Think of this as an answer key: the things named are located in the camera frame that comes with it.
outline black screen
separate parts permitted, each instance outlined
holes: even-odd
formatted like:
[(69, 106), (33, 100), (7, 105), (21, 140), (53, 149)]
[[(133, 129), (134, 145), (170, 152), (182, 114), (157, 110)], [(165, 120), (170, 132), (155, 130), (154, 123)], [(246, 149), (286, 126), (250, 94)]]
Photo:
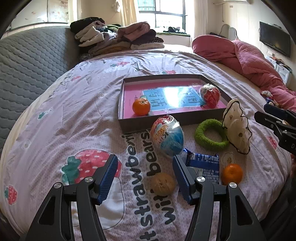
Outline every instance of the black screen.
[(260, 22), (260, 41), (283, 55), (291, 55), (290, 35), (276, 26)]

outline pink folded clothing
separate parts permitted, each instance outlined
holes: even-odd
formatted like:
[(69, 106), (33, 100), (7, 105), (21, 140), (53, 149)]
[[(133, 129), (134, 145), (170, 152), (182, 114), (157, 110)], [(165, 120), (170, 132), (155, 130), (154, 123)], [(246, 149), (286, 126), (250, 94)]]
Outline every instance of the pink folded clothing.
[(127, 27), (120, 27), (117, 31), (117, 37), (126, 37), (130, 42), (139, 38), (150, 30), (147, 22), (133, 23)]
[(192, 49), (195, 54), (241, 74), (261, 90), (269, 90), (281, 108), (296, 111), (296, 92), (284, 85), (279, 73), (255, 46), (239, 40), (203, 35), (193, 40)]

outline fuzzy green ring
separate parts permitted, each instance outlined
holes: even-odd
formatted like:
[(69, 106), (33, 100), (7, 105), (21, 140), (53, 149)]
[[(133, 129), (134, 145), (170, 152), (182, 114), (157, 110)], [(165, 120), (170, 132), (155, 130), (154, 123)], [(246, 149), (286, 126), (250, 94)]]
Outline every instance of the fuzzy green ring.
[[(212, 128), (216, 130), (219, 135), (222, 137), (222, 142), (215, 142), (209, 138), (207, 138), (204, 134), (205, 130), (208, 128)], [(216, 119), (208, 119), (203, 121), (195, 131), (195, 141), (201, 145), (202, 147), (211, 150), (211, 151), (221, 151), (224, 150), (229, 141), (226, 136), (226, 130), (222, 128), (222, 123)]]

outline window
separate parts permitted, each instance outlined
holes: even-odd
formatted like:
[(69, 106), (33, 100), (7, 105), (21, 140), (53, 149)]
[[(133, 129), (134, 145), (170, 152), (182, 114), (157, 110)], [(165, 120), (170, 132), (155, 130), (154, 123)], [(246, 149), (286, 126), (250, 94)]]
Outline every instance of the window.
[(140, 21), (151, 28), (180, 27), (185, 30), (185, 0), (138, 0)]

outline person's hand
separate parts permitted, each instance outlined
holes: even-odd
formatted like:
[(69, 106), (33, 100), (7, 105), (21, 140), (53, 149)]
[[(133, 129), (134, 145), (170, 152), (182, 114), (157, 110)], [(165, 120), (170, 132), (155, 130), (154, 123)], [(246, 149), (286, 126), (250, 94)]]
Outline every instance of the person's hand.
[(292, 158), (292, 169), (291, 169), (290, 177), (295, 178), (296, 177), (296, 157), (293, 154), (291, 154), (291, 158)]

